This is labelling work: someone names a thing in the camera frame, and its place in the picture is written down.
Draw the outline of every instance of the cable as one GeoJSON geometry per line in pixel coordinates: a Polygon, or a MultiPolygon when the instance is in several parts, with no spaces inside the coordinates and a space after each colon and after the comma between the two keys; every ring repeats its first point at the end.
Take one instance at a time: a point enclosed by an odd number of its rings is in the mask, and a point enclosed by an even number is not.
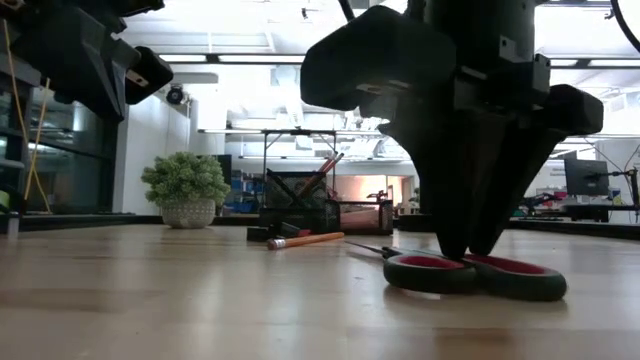
{"type": "Polygon", "coordinates": [[[405,14],[413,20],[424,21],[424,8],[427,6],[425,0],[408,0],[405,14]]]}
{"type": "Polygon", "coordinates": [[[347,22],[356,18],[356,14],[353,13],[353,9],[351,8],[351,4],[349,4],[349,0],[338,0],[340,3],[340,7],[342,8],[342,13],[344,17],[347,18],[347,22]]]}
{"type": "Polygon", "coordinates": [[[624,164],[624,171],[627,171],[627,168],[629,167],[629,163],[631,162],[631,160],[633,160],[633,155],[635,155],[638,152],[638,150],[640,150],[640,144],[638,144],[636,149],[633,150],[633,153],[631,153],[631,156],[629,156],[629,160],[627,160],[627,162],[624,164]]]}
{"type": "Polygon", "coordinates": [[[638,52],[640,52],[640,41],[638,41],[638,38],[635,37],[633,31],[631,31],[631,28],[629,28],[627,21],[624,19],[624,16],[622,16],[622,9],[620,8],[619,0],[611,0],[611,10],[613,12],[613,15],[615,15],[616,21],[618,22],[620,30],[622,30],[624,36],[626,36],[631,45],[633,45],[633,47],[636,48],[638,52]]]}
{"type": "MultiPolygon", "coordinates": [[[[618,171],[624,173],[625,171],[622,170],[618,165],[616,165],[616,163],[614,163],[611,159],[609,159],[609,157],[607,155],[605,155],[602,151],[600,151],[600,149],[598,149],[592,142],[590,142],[589,140],[587,140],[587,137],[583,137],[584,141],[591,145],[591,147],[593,148],[593,150],[595,150],[598,154],[602,155],[603,158],[605,158],[607,161],[609,161],[611,163],[611,165],[613,165],[613,167],[615,167],[616,169],[618,169],[618,171]]],[[[633,190],[631,188],[631,182],[629,181],[629,179],[624,176],[624,180],[627,183],[627,187],[629,188],[629,194],[633,194],[633,190]]],[[[629,215],[629,224],[631,224],[631,212],[628,212],[627,215],[629,215]]]]}
{"type": "MultiPolygon", "coordinates": [[[[20,129],[22,130],[22,139],[26,144],[26,148],[29,148],[29,136],[27,134],[27,128],[25,127],[24,124],[24,116],[22,114],[22,107],[20,106],[20,95],[18,93],[18,83],[16,81],[16,73],[15,73],[15,68],[13,66],[13,56],[11,54],[11,38],[9,37],[9,25],[7,23],[7,20],[3,20],[3,24],[4,24],[4,39],[5,39],[5,43],[7,46],[7,59],[9,60],[9,70],[11,72],[11,85],[13,86],[13,97],[15,99],[16,102],[16,108],[18,109],[18,120],[20,121],[20,129]]],[[[46,110],[46,94],[49,90],[49,79],[47,79],[47,89],[45,92],[45,101],[43,101],[43,111],[42,113],[44,113],[44,110],[46,110]]],[[[38,124],[38,134],[37,134],[37,138],[40,137],[40,130],[41,130],[41,125],[42,125],[42,120],[44,119],[44,114],[41,114],[41,118],[40,118],[40,124],[38,124]]],[[[36,184],[38,186],[38,190],[40,191],[40,195],[42,195],[42,200],[44,201],[44,205],[47,208],[47,212],[51,213],[51,208],[49,207],[49,201],[47,200],[47,196],[44,193],[44,190],[42,190],[42,184],[40,183],[40,178],[38,177],[38,171],[35,169],[35,160],[37,158],[37,154],[38,152],[34,150],[34,155],[31,161],[31,167],[29,169],[29,174],[31,175],[32,170],[33,170],[33,175],[35,175],[36,178],[36,184]]],[[[27,201],[29,199],[29,188],[27,188],[25,190],[24,193],[24,200],[27,201]]]]}

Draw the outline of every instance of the scissors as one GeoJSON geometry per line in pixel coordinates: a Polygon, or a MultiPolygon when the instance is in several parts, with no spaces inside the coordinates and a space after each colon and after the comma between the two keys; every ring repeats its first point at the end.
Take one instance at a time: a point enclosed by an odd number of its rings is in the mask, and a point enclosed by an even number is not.
{"type": "Polygon", "coordinates": [[[345,242],[382,255],[385,279],[401,289],[438,294],[483,289],[492,295],[526,301],[558,301],[567,292],[566,280],[558,271],[520,261],[473,254],[454,261],[430,250],[345,242]]]}
{"type": "Polygon", "coordinates": [[[453,261],[428,250],[345,243],[382,255],[384,277],[395,287],[438,294],[464,294],[476,289],[476,271],[471,263],[453,261]]]}

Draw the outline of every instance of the window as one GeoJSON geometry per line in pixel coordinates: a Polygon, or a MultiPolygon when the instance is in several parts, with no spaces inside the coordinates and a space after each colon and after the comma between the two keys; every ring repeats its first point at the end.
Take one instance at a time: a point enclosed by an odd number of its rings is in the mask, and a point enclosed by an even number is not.
{"type": "MultiPolygon", "coordinates": [[[[29,144],[29,156],[33,155],[34,149],[35,144],[29,144]]],[[[38,145],[36,169],[54,213],[78,214],[111,210],[110,199],[105,196],[104,189],[110,188],[113,178],[104,161],[38,145]]],[[[35,179],[31,183],[27,209],[46,210],[35,179]]]]}
{"type": "MultiPolygon", "coordinates": [[[[38,132],[44,90],[34,90],[31,105],[30,137],[38,132]]],[[[102,153],[104,125],[91,110],[79,103],[62,104],[47,96],[47,109],[42,122],[41,141],[55,141],[81,151],[102,153]]]]}
{"type": "Polygon", "coordinates": [[[13,96],[11,93],[0,93],[0,127],[9,127],[12,110],[13,96]]]}
{"type": "Polygon", "coordinates": [[[0,136],[0,159],[7,158],[7,142],[8,141],[9,139],[7,139],[6,136],[0,136]]]}

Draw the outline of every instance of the succulent plant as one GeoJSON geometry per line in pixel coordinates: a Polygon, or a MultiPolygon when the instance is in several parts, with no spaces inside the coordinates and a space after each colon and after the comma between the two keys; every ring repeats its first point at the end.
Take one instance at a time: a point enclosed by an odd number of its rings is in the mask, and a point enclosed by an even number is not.
{"type": "Polygon", "coordinates": [[[189,152],[156,157],[155,166],[144,168],[141,179],[151,186],[146,192],[147,200],[159,206],[198,199],[222,204],[231,190],[215,157],[198,157],[189,152]]]}

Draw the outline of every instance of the orange pencil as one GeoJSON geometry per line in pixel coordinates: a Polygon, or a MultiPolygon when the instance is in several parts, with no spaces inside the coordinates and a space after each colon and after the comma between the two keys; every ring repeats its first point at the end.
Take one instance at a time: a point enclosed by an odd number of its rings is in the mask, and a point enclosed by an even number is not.
{"type": "MultiPolygon", "coordinates": [[[[344,153],[340,153],[340,155],[335,157],[329,165],[327,165],[326,167],[323,166],[320,172],[327,174],[329,171],[331,171],[331,169],[333,169],[338,164],[338,162],[340,162],[340,160],[342,160],[343,156],[344,156],[344,153]]],[[[320,181],[320,178],[319,178],[320,176],[321,175],[316,175],[311,179],[307,180],[307,182],[304,184],[304,187],[302,188],[302,190],[300,190],[300,192],[297,195],[299,197],[306,197],[307,195],[309,195],[308,192],[311,191],[311,189],[314,186],[316,186],[320,181]]]]}
{"type": "Polygon", "coordinates": [[[329,166],[335,158],[336,158],[336,154],[332,154],[331,156],[329,156],[327,161],[325,161],[324,164],[320,166],[320,169],[318,169],[318,172],[324,172],[324,169],[326,169],[327,166],[329,166]]]}
{"type": "Polygon", "coordinates": [[[322,241],[329,241],[335,239],[341,239],[344,237],[344,233],[329,233],[322,235],[303,236],[299,238],[289,239],[271,239],[267,241],[267,249],[278,250],[286,249],[294,246],[303,246],[307,244],[313,244],[322,241]]]}

